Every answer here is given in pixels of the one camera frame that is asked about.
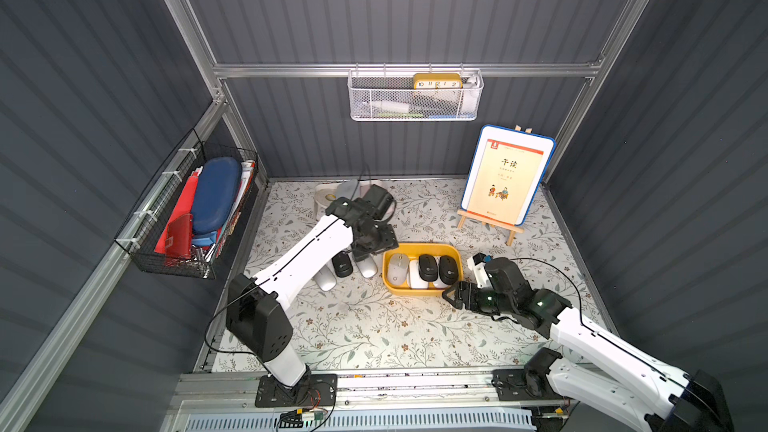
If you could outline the grey mouse row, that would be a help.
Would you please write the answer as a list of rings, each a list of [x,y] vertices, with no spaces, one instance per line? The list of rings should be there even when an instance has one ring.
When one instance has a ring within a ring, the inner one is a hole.
[[[393,254],[387,262],[386,277],[393,287],[401,287],[408,277],[410,259],[402,253]]]

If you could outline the white mouse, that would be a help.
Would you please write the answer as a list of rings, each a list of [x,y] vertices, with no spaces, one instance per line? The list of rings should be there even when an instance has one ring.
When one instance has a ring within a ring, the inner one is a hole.
[[[418,259],[412,259],[409,262],[408,285],[412,290],[426,290],[429,288],[429,282],[420,276],[420,266]]]

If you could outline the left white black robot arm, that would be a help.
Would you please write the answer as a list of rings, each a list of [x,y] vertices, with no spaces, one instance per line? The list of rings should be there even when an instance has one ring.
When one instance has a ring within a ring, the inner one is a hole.
[[[340,253],[356,259],[394,250],[398,241],[391,224],[396,200],[379,185],[354,199],[339,197],[316,225],[271,265],[228,284],[223,308],[226,330],[286,389],[310,376],[309,366],[291,345],[293,327],[287,316],[302,288]]]

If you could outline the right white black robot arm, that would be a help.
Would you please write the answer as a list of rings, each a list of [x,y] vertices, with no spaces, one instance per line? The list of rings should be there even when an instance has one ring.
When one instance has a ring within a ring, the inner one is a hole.
[[[456,281],[442,297],[458,310],[494,321],[509,320],[585,358],[585,369],[562,353],[542,348],[514,384],[530,397],[573,399],[635,431],[732,431],[734,422],[720,382],[699,370],[689,374],[641,351],[588,319],[559,293],[533,288],[518,265],[504,257],[484,259],[477,271],[485,287]]]

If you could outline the silver mouse beside box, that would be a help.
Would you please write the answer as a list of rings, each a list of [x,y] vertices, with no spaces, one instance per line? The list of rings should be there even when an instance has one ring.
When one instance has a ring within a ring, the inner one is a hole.
[[[375,277],[379,272],[377,262],[372,256],[366,256],[356,261],[355,265],[362,277],[366,279]]]

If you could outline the black mouse upper row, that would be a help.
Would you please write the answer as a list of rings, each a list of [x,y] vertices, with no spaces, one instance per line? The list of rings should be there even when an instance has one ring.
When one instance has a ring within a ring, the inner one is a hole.
[[[334,255],[331,263],[334,273],[338,278],[346,278],[354,271],[352,261],[346,251],[341,251]]]

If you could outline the yellow plastic storage box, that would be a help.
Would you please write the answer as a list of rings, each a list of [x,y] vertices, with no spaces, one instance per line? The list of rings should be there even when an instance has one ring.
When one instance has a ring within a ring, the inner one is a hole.
[[[401,243],[382,258],[382,280],[394,295],[437,297],[464,279],[457,249],[442,243]]]

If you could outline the silver mouse far left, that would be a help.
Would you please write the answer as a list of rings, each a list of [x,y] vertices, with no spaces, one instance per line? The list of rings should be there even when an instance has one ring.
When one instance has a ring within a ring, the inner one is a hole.
[[[331,291],[337,285],[337,278],[333,269],[328,265],[323,265],[313,277],[314,282],[323,292]]]

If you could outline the grey pencil case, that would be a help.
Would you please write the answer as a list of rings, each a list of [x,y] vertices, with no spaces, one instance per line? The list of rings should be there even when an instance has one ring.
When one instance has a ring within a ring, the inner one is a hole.
[[[361,187],[362,185],[357,179],[342,182],[337,186],[335,196],[336,198],[354,200],[360,196]]]

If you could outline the white tray with tape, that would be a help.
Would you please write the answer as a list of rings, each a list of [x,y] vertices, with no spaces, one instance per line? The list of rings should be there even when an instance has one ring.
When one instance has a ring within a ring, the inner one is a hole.
[[[323,183],[315,187],[314,189],[314,215],[315,220],[319,221],[324,215],[326,209],[331,205],[331,203],[336,200],[335,196],[335,190],[337,186],[342,183]],[[380,185],[384,186],[384,183],[380,180],[373,180],[373,179],[365,179],[360,182],[362,185],[361,187],[361,193],[359,197],[362,197],[368,190],[368,188],[373,185]]]

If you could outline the blue oval case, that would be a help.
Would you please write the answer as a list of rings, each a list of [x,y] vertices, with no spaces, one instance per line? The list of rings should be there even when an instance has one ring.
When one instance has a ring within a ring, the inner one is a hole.
[[[204,164],[191,209],[195,235],[223,226],[239,190],[241,173],[240,162],[233,157],[217,157]]]

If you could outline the yellow clock in basket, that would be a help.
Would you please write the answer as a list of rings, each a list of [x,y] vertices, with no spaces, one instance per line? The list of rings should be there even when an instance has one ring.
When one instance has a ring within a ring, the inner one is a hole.
[[[414,90],[438,90],[438,89],[462,89],[463,80],[459,73],[455,72],[423,72],[413,76]]]

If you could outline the red folder in basket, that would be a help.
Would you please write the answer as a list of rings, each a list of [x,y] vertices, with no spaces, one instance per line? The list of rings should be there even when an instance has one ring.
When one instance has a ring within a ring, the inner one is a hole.
[[[187,178],[171,216],[156,242],[154,252],[171,259],[189,259],[193,238],[191,212],[202,168],[195,169]]]

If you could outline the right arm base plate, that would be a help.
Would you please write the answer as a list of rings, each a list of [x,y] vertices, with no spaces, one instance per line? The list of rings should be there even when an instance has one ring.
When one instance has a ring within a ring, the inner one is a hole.
[[[548,382],[523,368],[495,369],[491,373],[491,386],[501,402],[560,401],[571,404],[571,399],[556,393]]]

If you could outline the aluminium front rail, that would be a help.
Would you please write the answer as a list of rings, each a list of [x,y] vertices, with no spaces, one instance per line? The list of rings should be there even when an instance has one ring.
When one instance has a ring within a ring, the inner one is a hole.
[[[507,366],[498,379],[495,366],[458,368],[350,369],[335,374],[335,410],[437,407],[546,408],[581,412],[585,403],[554,395],[530,396],[520,366]],[[258,412],[263,372],[194,373],[180,377],[165,419],[194,413]]]

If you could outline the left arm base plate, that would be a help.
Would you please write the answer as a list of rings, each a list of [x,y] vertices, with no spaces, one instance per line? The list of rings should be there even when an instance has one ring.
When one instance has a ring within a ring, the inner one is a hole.
[[[256,408],[311,408],[331,407],[336,403],[337,374],[310,373],[294,386],[286,386],[271,375],[259,379],[254,406]]]

